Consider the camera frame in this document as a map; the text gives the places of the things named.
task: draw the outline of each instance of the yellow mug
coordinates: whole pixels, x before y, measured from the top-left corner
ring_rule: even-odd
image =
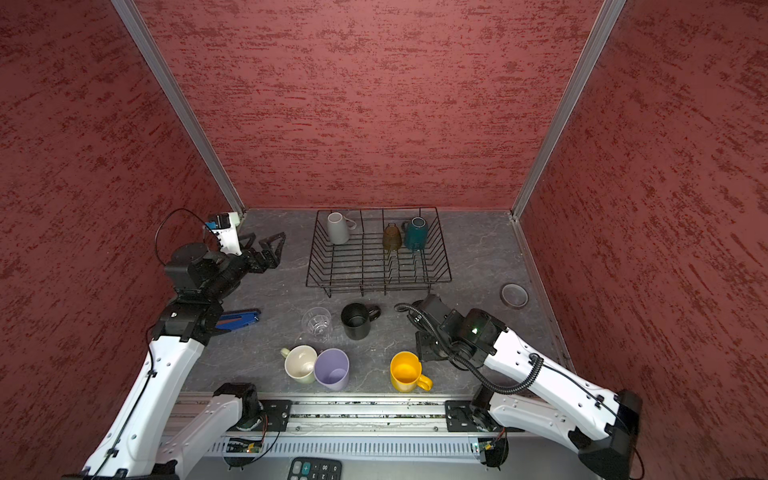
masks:
[[[398,392],[412,392],[416,386],[424,390],[432,389],[432,380],[422,375],[422,363],[410,352],[400,352],[392,358],[389,379]]]

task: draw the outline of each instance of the coiled cable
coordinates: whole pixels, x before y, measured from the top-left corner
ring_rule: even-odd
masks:
[[[518,383],[515,386],[501,386],[493,383],[492,381],[485,378],[485,376],[480,373],[480,371],[475,368],[474,365],[472,365],[469,360],[464,358],[463,356],[458,355],[454,350],[451,348],[451,346],[448,344],[448,342],[445,341],[445,339],[442,338],[442,336],[437,331],[437,326],[435,325],[436,321],[434,318],[432,318],[431,315],[429,315],[424,310],[421,310],[417,306],[413,306],[410,303],[398,303],[395,305],[395,311],[397,312],[413,312],[417,315],[415,318],[415,321],[418,323],[413,322],[411,320],[411,323],[414,323],[414,325],[419,329],[425,329],[427,332],[431,333],[432,336],[435,337],[435,340],[437,340],[438,346],[440,349],[442,349],[443,352],[445,352],[446,355],[450,358],[450,360],[461,363],[463,366],[467,367],[467,370],[472,372],[472,375],[477,377],[478,380],[480,380],[480,383],[486,387],[487,389],[490,389],[493,392],[501,393],[502,395],[515,395],[517,393],[523,392],[524,390],[527,390],[531,385],[533,385],[533,382],[536,381],[536,377],[538,376],[539,372],[541,371],[541,367],[544,365],[544,359],[538,355],[537,353],[532,353],[528,356],[528,358],[531,360],[531,363],[533,364],[533,368],[531,369],[531,372],[528,374],[527,377],[525,377],[525,380]]]

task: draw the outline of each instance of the teal mug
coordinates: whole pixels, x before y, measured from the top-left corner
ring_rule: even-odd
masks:
[[[413,217],[410,221],[402,223],[402,231],[406,232],[403,245],[411,250],[424,250],[427,244],[429,228],[427,222],[421,217]]]

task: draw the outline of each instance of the black mug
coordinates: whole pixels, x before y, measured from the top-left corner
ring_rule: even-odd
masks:
[[[371,331],[371,322],[382,314],[376,305],[365,306],[362,303],[350,303],[341,311],[341,323],[346,335],[353,340],[362,340]]]

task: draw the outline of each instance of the clear glass cup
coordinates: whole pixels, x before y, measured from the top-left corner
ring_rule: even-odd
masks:
[[[307,310],[301,323],[316,341],[325,342],[331,338],[331,313],[327,309],[315,306]]]

